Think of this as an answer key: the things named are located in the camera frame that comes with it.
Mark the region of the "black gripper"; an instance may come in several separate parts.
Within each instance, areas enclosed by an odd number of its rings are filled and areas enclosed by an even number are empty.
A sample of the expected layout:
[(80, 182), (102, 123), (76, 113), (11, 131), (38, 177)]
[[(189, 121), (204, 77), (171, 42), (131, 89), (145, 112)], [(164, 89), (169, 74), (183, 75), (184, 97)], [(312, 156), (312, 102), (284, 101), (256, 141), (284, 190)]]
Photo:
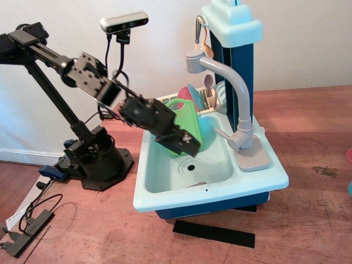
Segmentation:
[(137, 115), (137, 123), (155, 136), (155, 141), (175, 154), (189, 154), (189, 146), (184, 146), (181, 141), (186, 141), (189, 136), (186, 130), (175, 125), (176, 114), (163, 104), (154, 99), (142, 105), (142, 110)]

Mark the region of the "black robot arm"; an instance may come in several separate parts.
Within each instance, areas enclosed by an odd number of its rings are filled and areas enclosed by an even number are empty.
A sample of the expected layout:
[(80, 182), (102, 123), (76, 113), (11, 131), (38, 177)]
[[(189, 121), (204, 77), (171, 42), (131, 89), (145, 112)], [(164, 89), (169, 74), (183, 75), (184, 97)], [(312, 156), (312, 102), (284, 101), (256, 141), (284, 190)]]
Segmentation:
[(69, 87), (78, 87), (91, 95), (99, 106), (109, 109), (121, 91), (126, 99), (112, 117), (129, 126), (148, 130), (156, 142), (176, 154), (195, 156), (201, 144), (195, 133), (175, 123), (175, 113), (162, 102), (148, 100), (108, 77), (107, 68), (97, 58), (82, 53), (68, 58), (47, 47), (48, 33), (41, 23), (24, 24), (15, 31), (1, 34), (1, 63), (23, 65), (41, 86), (70, 124), (76, 140), (65, 143), (64, 155), (42, 171), (55, 180), (79, 180), (84, 189), (103, 191), (123, 181), (134, 161), (125, 148), (116, 148), (106, 129), (93, 130), (78, 119), (63, 97), (37, 65), (42, 61), (53, 68)]

